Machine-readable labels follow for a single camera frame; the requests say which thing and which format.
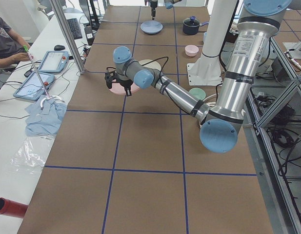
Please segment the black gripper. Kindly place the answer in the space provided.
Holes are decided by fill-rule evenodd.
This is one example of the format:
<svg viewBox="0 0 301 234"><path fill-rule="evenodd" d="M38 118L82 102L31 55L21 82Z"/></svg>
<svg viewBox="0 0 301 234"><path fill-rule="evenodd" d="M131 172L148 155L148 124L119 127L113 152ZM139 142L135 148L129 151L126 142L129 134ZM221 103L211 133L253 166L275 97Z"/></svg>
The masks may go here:
<svg viewBox="0 0 301 234"><path fill-rule="evenodd" d="M154 20L156 17L156 8L158 6L158 0L150 0L150 6L151 6L152 20Z"/></svg>
<svg viewBox="0 0 301 234"><path fill-rule="evenodd" d="M116 81L117 83L119 83L122 87L124 87L125 89L125 94L126 96L131 96L132 93L131 93L131 86L133 84L133 81L131 79L128 79L128 80L122 80L120 79L120 77L118 76L116 78Z"/></svg>

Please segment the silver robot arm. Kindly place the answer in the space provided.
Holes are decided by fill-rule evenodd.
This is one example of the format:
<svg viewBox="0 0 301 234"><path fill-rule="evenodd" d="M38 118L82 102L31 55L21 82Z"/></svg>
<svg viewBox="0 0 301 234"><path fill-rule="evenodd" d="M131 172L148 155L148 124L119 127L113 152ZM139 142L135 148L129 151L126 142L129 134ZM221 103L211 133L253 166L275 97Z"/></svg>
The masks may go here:
<svg viewBox="0 0 301 234"><path fill-rule="evenodd" d="M113 52L116 81L145 89L156 88L201 125L200 139L208 150L225 153L238 140L243 123L242 109L253 84L262 53L280 28L290 0L246 0L239 19L234 50L224 75L221 92L213 107L177 85L157 69L146 68L132 58L125 46Z"/></svg>
<svg viewBox="0 0 301 234"><path fill-rule="evenodd" d="M180 2L182 0L164 0L164 6L166 9L171 9L173 8L174 4ZM145 5L147 3L150 3L150 7L151 7L151 17L152 17L152 20L155 19L156 17L156 8L158 6L158 0L145 0Z"/></svg>

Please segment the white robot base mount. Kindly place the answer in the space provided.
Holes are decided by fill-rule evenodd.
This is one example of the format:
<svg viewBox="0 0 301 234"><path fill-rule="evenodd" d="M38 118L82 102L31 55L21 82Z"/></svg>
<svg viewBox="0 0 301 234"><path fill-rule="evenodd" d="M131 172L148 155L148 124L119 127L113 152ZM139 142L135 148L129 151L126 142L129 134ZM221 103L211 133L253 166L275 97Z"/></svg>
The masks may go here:
<svg viewBox="0 0 301 234"><path fill-rule="evenodd" d="M220 53L238 4L238 0L214 2L201 57L195 63L187 65L189 85L215 86L222 82Z"/></svg>

